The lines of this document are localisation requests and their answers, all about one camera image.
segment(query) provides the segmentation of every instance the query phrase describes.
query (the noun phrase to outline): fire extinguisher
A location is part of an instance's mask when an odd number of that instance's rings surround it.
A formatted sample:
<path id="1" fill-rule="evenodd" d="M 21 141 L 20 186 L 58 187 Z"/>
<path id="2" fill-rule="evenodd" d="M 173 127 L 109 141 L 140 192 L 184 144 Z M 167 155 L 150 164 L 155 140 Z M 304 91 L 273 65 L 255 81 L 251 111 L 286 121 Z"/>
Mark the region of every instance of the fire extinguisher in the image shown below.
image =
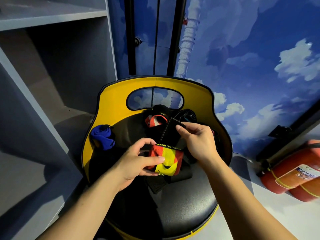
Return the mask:
<path id="1" fill-rule="evenodd" d="M 319 176 L 320 140 L 309 140 L 260 179 L 267 189 L 281 194 Z"/>
<path id="2" fill-rule="evenodd" d="M 320 198 L 320 177 L 302 184 L 289 192 L 298 200 L 309 202 Z"/>

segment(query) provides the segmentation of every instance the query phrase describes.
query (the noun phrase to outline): gray cabinet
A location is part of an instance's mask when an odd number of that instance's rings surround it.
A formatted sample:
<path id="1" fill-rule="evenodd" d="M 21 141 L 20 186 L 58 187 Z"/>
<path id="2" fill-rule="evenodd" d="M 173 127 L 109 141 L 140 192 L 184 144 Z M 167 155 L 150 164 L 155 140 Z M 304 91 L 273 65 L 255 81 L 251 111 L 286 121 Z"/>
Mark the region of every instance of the gray cabinet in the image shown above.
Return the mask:
<path id="1" fill-rule="evenodd" d="M 107 0 L 0 0 L 0 239 L 35 239 L 82 178 L 98 92 L 117 80 L 109 18 Z"/>

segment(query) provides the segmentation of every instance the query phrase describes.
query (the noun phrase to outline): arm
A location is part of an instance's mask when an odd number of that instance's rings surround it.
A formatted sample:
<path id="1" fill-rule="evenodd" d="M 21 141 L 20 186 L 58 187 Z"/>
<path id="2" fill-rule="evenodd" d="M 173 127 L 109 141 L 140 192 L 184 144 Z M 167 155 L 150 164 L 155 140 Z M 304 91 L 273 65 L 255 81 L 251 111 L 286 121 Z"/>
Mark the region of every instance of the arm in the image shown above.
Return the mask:
<path id="1" fill-rule="evenodd" d="M 296 239 L 253 196 L 225 164 L 215 148 L 208 126 L 187 123 L 177 131 L 206 172 L 211 188 L 234 239 Z"/>
<path id="2" fill-rule="evenodd" d="M 164 157 L 138 156 L 145 144 L 156 144 L 149 138 L 142 138 L 132 145 L 119 161 L 102 175 L 78 200 L 78 202 L 38 240 L 92 240 L 105 218 L 115 195 L 126 188 L 136 176 L 157 176 L 144 169 L 158 165 Z"/>

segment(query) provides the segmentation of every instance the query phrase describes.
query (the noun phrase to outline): chair backrest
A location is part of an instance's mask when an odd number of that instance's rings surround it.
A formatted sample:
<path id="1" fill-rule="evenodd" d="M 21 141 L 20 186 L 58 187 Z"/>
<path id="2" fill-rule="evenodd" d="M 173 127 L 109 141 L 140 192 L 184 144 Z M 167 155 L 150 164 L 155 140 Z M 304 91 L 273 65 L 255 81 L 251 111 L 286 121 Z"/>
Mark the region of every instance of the chair backrest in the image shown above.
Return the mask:
<path id="1" fill-rule="evenodd" d="M 201 123 L 216 130 L 222 143 L 227 165 L 232 158 L 232 143 L 229 134 L 214 113 L 214 94 L 210 88 L 197 82 L 164 76 L 132 77 L 105 85 L 98 95 L 95 117 L 88 129 L 82 148 L 82 167 L 88 177 L 89 162 L 94 145 L 91 145 L 89 134 L 97 125 L 114 125 L 126 117 L 141 113 L 145 108 L 131 110 L 127 106 L 128 96 L 135 90 L 142 88 L 166 88 L 177 91 L 182 95 L 182 109 L 191 109 Z"/>

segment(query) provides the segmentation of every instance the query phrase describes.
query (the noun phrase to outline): shelf board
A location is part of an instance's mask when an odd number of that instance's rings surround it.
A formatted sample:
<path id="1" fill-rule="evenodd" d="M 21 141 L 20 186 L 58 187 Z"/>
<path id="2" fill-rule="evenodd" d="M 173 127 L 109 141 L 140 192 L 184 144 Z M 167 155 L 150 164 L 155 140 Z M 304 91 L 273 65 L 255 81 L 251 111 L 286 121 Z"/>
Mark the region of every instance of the shelf board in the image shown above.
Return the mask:
<path id="1" fill-rule="evenodd" d="M 47 0 L 0 0 L 0 31 L 106 15 L 106 10 Z"/>

